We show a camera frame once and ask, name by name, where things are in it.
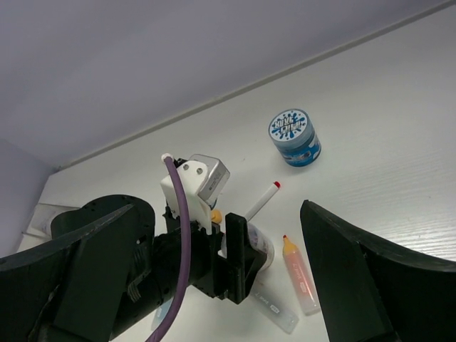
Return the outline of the blue slime jar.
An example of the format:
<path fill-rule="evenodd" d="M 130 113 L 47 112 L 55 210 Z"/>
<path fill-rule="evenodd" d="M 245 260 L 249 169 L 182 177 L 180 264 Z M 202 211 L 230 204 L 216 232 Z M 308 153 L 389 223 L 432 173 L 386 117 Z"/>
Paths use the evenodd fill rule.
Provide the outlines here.
<path fill-rule="evenodd" d="M 292 167 L 305 167 L 321 154 L 321 143 L 309 115 L 292 108 L 277 114 L 268 126 L 271 141 L 284 161 Z"/>

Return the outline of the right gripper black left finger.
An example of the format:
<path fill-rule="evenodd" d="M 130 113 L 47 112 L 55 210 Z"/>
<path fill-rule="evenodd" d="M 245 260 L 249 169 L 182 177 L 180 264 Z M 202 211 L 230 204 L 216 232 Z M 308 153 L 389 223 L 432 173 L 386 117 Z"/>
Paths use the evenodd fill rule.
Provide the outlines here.
<path fill-rule="evenodd" d="M 1 259 L 3 341 L 111 341 L 133 260 L 124 206 Z"/>

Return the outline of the clear bead cup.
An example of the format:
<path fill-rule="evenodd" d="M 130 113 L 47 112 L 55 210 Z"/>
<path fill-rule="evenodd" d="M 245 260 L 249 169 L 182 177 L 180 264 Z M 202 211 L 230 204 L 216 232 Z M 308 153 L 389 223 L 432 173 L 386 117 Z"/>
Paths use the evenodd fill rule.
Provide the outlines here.
<path fill-rule="evenodd" d="M 250 222 L 248 223 L 248 235 L 251 246 L 260 252 L 266 254 L 266 261 L 264 265 L 260 268 L 260 272 L 268 269 L 275 256 L 275 249 L 272 241 L 257 227 L 255 227 Z"/>

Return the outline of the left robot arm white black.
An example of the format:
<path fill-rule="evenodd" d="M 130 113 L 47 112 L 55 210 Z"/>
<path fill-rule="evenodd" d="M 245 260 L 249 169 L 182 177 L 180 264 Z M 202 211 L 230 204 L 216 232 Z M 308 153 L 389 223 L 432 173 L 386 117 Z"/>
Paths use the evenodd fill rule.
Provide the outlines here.
<path fill-rule="evenodd" d="M 58 238 L 124 206 L 128 206 L 133 215 L 124 227 L 135 233 L 135 248 L 111 333 L 113 338 L 175 295 L 181 261 L 180 219 L 173 217 L 167 208 L 164 213 L 167 231 L 156 236 L 155 212 L 145 200 L 127 195 L 107 195 L 80 209 L 59 214 L 51 221 L 51 236 Z M 219 224 L 214 223 L 211 229 L 205 229 L 192 221 L 190 232 L 188 285 L 211 298 L 229 299 L 240 304 L 249 295 L 267 260 L 266 252 L 250 242 L 245 218 L 229 214 L 226 233 L 221 232 Z"/>

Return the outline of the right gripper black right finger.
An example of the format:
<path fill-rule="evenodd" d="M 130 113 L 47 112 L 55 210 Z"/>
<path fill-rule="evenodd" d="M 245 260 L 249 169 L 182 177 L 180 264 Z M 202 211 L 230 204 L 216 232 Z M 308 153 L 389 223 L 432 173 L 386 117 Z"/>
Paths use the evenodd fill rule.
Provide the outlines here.
<path fill-rule="evenodd" d="M 330 341 L 454 341 L 455 262 L 305 200 L 300 221 Z"/>

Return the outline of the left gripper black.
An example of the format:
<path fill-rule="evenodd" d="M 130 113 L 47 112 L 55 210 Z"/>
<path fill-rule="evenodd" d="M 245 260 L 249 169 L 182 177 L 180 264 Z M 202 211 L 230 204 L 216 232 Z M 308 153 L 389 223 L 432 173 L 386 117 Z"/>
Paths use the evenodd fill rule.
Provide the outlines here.
<path fill-rule="evenodd" d="M 152 254 L 152 292 L 156 304 L 177 293 L 181 262 L 180 220 L 164 214 L 167 232 L 156 237 Z M 266 254 L 249 241 L 247 220 L 238 214 L 225 216 L 225 232 L 212 226 L 212 235 L 191 224 L 190 274 L 185 286 L 194 286 L 211 298 L 240 304 L 249 295 Z"/>

